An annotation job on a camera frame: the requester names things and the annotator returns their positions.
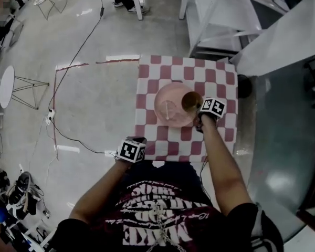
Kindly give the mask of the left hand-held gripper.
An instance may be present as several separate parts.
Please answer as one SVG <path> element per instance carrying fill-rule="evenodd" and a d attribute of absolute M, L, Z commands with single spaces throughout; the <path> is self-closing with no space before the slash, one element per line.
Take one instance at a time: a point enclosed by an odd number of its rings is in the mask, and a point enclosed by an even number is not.
<path fill-rule="evenodd" d="M 130 163 L 141 162 L 145 156 L 146 143 L 145 137 L 128 136 L 118 147 L 115 158 Z"/>

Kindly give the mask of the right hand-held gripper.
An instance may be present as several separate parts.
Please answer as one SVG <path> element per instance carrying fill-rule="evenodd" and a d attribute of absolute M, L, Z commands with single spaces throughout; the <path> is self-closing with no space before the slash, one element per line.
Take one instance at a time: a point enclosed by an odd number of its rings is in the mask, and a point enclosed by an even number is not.
<path fill-rule="evenodd" d="M 205 98 L 202 105 L 197 111 L 197 119 L 195 129 L 197 132 L 202 133 L 202 116 L 210 117 L 215 123 L 222 118 L 226 110 L 226 104 L 216 98 Z"/>

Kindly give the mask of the olive brown bowl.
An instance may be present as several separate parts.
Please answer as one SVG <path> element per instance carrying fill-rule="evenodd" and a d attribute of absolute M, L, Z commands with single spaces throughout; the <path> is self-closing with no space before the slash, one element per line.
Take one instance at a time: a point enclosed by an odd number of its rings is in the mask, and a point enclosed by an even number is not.
<path fill-rule="evenodd" d="M 195 92 L 186 93 L 181 101 L 182 108 L 185 112 L 195 114 L 203 104 L 203 97 Z"/>

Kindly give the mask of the pink plate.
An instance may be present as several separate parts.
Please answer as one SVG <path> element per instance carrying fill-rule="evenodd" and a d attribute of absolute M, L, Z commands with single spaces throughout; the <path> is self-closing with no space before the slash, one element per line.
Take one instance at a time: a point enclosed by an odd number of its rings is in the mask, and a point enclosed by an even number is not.
<path fill-rule="evenodd" d="M 181 128 L 191 124 L 194 121 L 197 113 L 187 113 L 183 110 L 181 105 L 183 96 L 190 91 L 194 90 L 183 83 L 173 82 L 165 85 L 157 92 L 154 100 L 154 111 L 157 118 L 163 125 L 171 128 Z M 173 101 L 177 107 L 176 115 L 172 120 L 166 120 L 161 116 L 160 104 L 165 100 Z"/>

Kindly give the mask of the clear glass cup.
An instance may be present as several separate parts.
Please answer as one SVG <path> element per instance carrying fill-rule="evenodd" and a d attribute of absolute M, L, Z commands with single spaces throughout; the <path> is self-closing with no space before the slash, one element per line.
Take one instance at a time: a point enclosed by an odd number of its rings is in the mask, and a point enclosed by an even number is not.
<path fill-rule="evenodd" d="M 172 120 L 176 115 L 177 107 L 173 101 L 165 100 L 160 104 L 160 113 L 166 120 Z"/>

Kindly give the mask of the person's right forearm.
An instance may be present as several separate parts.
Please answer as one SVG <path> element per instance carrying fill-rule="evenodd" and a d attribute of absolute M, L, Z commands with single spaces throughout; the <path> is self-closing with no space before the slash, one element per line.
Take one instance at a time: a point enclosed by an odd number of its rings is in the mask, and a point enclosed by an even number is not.
<path fill-rule="evenodd" d="M 238 205 L 251 203 L 252 200 L 241 171 L 218 132 L 215 121 L 205 114 L 201 121 L 216 200 L 220 211 L 228 215 Z"/>

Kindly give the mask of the person's left forearm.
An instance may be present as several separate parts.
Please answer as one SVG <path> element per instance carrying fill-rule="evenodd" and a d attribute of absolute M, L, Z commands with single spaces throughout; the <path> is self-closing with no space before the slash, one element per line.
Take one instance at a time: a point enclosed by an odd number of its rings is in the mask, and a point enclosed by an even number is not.
<path fill-rule="evenodd" d="M 90 224 L 106 205 L 110 195 L 132 163 L 116 160 L 107 173 L 78 200 L 69 218 Z"/>

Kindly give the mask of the black round bin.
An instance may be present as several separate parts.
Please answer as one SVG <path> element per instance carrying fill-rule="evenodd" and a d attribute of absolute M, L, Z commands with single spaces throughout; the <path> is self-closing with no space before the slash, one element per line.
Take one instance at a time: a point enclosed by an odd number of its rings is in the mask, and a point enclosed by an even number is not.
<path fill-rule="evenodd" d="M 237 80 L 238 80 L 238 99 L 240 98 L 244 99 L 244 98 L 249 97 L 253 90 L 253 85 L 250 78 L 248 78 L 245 75 L 240 74 L 237 76 Z"/>

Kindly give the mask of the pink white checkered tablecloth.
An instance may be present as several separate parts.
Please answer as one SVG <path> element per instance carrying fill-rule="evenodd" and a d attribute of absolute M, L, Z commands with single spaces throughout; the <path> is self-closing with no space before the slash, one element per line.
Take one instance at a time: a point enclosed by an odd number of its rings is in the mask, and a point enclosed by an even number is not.
<path fill-rule="evenodd" d="M 147 139 L 147 160 L 202 162 L 206 149 L 203 135 L 196 131 L 195 120 L 181 128 L 165 126 L 154 111 L 157 92 L 167 84 L 180 82 L 205 98 L 216 98 L 226 104 L 218 131 L 230 152 L 237 134 L 238 81 L 235 67 L 210 60 L 147 56 L 139 59 L 135 135 Z"/>

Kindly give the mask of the black printed t-shirt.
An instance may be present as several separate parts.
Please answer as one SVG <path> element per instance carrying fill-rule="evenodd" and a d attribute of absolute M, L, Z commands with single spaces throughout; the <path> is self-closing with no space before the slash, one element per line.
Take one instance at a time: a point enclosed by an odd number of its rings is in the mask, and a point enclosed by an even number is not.
<path fill-rule="evenodd" d="M 91 224 L 63 220 L 50 245 L 56 252 L 284 252 L 259 205 L 241 204 L 223 215 L 157 181 L 123 187 Z"/>

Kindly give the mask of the white power strip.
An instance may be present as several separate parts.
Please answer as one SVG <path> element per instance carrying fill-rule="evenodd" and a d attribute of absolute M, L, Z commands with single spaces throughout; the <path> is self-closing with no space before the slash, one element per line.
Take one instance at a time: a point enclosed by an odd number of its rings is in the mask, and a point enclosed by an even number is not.
<path fill-rule="evenodd" d="M 46 116 L 46 124 L 50 125 L 53 123 L 53 119 L 55 116 L 55 110 L 54 109 L 50 109 L 48 115 Z"/>

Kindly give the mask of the white square pillar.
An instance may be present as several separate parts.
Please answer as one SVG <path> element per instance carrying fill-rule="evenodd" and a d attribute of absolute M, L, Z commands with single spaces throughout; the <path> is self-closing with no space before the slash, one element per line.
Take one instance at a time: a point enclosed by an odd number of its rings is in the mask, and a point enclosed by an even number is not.
<path fill-rule="evenodd" d="M 315 55 L 315 0 L 302 0 L 231 59 L 237 73 L 262 76 Z"/>

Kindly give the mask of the white round side table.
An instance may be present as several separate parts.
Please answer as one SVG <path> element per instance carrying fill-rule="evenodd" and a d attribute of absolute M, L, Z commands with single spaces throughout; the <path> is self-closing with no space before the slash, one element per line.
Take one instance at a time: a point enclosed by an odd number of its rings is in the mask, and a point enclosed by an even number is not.
<path fill-rule="evenodd" d="M 14 84 L 16 80 L 22 81 L 23 83 L 25 83 L 25 85 L 15 88 Z M 36 102 L 35 89 L 42 86 L 48 87 L 49 83 L 16 76 L 13 66 L 8 66 L 0 79 L 0 106 L 1 108 L 6 109 L 10 101 L 14 100 L 31 109 L 38 110 L 39 106 L 38 106 L 38 103 Z M 34 100 L 33 105 L 15 95 L 15 93 L 19 91 L 24 91 L 28 89 L 32 90 L 32 95 L 33 95 L 33 100 Z"/>

